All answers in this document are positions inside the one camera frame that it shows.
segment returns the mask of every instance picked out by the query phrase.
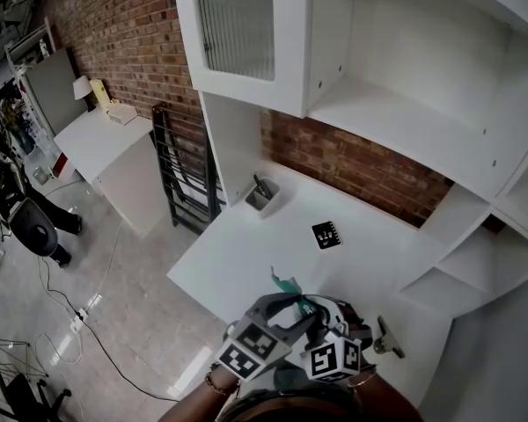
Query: wire rack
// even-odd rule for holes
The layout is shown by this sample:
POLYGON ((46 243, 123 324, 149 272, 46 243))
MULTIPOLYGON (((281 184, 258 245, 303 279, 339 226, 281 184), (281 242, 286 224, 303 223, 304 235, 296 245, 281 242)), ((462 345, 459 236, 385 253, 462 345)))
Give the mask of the wire rack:
POLYGON ((201 234, 224 205, 205 123, 159 104, 152 108, 152 129, 172 224, 201 234))

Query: white shelving unit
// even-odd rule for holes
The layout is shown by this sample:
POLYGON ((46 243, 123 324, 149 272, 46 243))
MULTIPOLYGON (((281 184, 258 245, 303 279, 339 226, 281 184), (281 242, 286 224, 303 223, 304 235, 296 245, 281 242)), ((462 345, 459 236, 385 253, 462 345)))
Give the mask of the white shelving unit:
MULTIPOLYGON (((217 0, 213 8, 208 1, 177 0, 228 207, 169 272, 188 293, 232 318, 240 309, 227 306, 232 296, 216 300, 223 277, 214 265, 226 270, 228 282, 238 278, 234 288, 252 298, 269 290, 268 279, 247 268, 264 258, 268 268, 270 258, 302 280, 332 276, 320 292, 339 298, 354 292, 359 312, 391 314, 392 330, 438 357, 452 318, 528 280, 528 0, 273 0, 262 14, 273 19, 274 30, 274 73, 267 79, 235 73, 245 64, 234 57, 221 64, 228 71, 211 65, 215 52, 253 40, 250 32, 240 39, 234 30, 244 0, 217 0), (222 19, 208 25, 201 7, 233 18, 233 28, 220 29, 222 19), (424 225, 408 227, 406 235, 402 221, 356 199, 340 206, 338 191, 300 175, 285 182, 287 200, 272 218, 245 218, 242 199, 253 174, 264 168, 273 178, 283 175, 274 176, 262 158, 261 106, 363 136, 455 185, 424 225), (338 256, 308 244, 313 239, 305 227, 317 215, 352 232, 342 233, 338 256), (506 224, 498 234, 481 226, 490 215, 506 224), (246 248, 223 242, 233 238, 246 248), (363 256, 350 260, 352 249, 363 256), (398 260, 388 265, 388 257, 398 260), (341 275, 344 280, 334 279, 341 275), (200 280, 207 288, 200 289, 200 280), (408 321, 398 317, 396 301, 407 303, 408 321), (428 314, 437 314, 438 336, 419 322, 428 314)), ((418 403, 436 369, 433 360, 403 366, 384 357, 383 364, 390 382, 418 403)))

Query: person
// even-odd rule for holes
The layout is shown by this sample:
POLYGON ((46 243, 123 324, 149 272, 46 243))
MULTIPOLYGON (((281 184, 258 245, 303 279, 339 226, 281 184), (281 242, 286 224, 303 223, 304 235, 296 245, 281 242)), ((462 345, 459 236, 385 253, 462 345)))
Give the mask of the person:
MULTIPOLYGON (((24 173, 23 163, 16 162, 17 157, 10 149, 7 133, 0 127, 0 226, 8 226, 8 220, 15 207, 25 198, 33 202, 45 213, 53 225, 70 234, 78 235, 82 230, 82 218, 59 208, 51 203, 44 195, 33 189, 27 175, 24 173)), ((32 228, 32 242, 45 244, 47 233, 40 227, 32 228)), ((50 255, 61 268, 69 265, 71 256, 60 245, 50 255)))
POLYGON ((312 382, 304 370, 281 360, 258 376, 247 394, 235 399, 238 378, 225 367, 212 366, 205 380, 175 404, 159 422, 283 422, 340 420, 422 422, 419 412, 361 356, 361 372, 348 385, 312 382))

